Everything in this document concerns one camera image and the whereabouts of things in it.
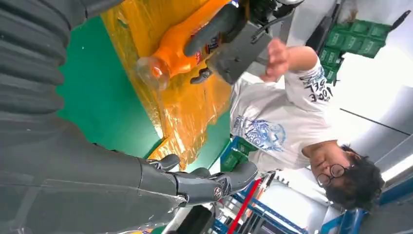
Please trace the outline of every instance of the bottle label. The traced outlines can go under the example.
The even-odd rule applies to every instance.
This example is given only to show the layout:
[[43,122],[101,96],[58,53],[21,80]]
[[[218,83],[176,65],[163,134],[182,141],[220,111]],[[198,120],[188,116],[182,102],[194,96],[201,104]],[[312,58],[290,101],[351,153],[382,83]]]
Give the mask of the bottle label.
[[[192,33],[191,37],[193,37],[202,27],[199,27],[194,33]],[[221,45],[221,34],[214,36],[211,41],[206,44],[203,48],[200,48],[199,51],[196,52],[196,64],[201,63],[204,59],[206,59],[212,52],[214,52],[219,46]]]

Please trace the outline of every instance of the hand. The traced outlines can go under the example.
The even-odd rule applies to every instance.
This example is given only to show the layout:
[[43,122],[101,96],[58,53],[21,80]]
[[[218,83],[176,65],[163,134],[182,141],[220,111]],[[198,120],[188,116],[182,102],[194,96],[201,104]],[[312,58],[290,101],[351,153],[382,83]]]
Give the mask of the hand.
[[273,39],[268,45],[269,63],[265,75],[260,78],[265,82],[278,82],[289,69],[287,46],[280,39]]

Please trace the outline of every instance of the yellow plastic sheet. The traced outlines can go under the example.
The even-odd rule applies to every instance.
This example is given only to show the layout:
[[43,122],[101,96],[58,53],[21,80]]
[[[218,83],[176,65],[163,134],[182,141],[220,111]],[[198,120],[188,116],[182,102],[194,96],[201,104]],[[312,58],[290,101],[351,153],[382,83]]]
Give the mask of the yellow plastic sheet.
[[191,85],[189,80],[205,67],[201,63],[191,72],[173,77],[168,88],[159,92],[151,90],[137,77],[135,64],[139,57],[156,51],[162,35],[170,27],[182,22],[205,2],[126,0],[102,15],[128,77],[163,139],[150,158],[177,154],[181,158],[181,169],[196,159],[207,137],[207,125],[214,123],[228,108],[230,86],[215,76],[203,84]]

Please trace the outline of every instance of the glasses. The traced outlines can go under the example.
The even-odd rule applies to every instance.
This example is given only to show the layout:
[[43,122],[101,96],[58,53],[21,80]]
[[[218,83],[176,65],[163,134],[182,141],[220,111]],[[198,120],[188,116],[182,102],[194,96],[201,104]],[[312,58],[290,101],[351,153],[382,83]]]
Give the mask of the glasses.
[[320,174],[317,177],[317,183],[320,187],[329,186],[331,184],[332,179],[342,177],[347,170],[347,168],[344,168],[340,164],[334,164],[330,167],[331,176],[326,174]]

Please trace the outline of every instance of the green table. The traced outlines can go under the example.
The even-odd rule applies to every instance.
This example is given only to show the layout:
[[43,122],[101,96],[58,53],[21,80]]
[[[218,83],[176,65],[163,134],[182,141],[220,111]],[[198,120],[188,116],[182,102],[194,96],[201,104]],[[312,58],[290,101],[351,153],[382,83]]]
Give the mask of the green table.
[[[58,92],[65,98],[60,116],[76,123],[90,142],[129,155],[147,157],[161,142],[123,70],[100,18],[72,32],[66,77]],[[208,128],[208,141],[188,171],[209,167],[229,137],[229,113]]]

